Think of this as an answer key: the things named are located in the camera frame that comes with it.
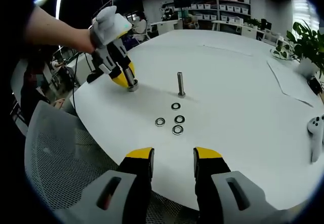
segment hand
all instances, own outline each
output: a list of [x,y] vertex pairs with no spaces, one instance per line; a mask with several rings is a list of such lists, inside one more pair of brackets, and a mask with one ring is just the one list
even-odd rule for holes
[[64,101],[65,101],[64,98],[55,101],[54,102],[54,107],[57,108],[57,109],[60,109],[62,107]]

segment white controller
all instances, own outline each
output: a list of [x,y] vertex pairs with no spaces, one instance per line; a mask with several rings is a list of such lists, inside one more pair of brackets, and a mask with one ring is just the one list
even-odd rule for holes
[[324,115],[311,119],[307,124],[308,131],[312,134],[311,161],[316,162],[324,144]]

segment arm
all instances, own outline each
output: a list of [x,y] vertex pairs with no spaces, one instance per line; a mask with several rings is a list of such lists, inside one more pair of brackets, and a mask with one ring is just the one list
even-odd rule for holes
[[57,64],[54,64],[54,67],[58,68],[58,67],[61,67],[63,63],[57,63]]
[[63,45],[92,53],[90,30],[75,29],[36,6],[27,22],[24,39],[32,44]]

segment window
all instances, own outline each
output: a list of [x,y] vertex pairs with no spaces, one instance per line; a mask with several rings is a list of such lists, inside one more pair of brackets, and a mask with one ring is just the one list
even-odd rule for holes
[[127,16],[127,19],[130,21],[130,22],[132,22],[132,21],[135,21],[135,20],[139,20],[139,17],[136,15],[136,14],[129,14],[128,16]]
[[308,0],[293,0],[293,5],[294,23],[304,24],[306,22],[312,30],[317,31],[319,29],[319,17],[315,7]]

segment white flower pot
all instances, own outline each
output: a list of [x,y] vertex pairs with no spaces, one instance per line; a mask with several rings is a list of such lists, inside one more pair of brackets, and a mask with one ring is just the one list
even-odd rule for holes
[[309,58],[302,58],[300,64],[297,67],[296,72],[301,74],[306,79],[311,78],[319,71],[316,64],[312,63]]

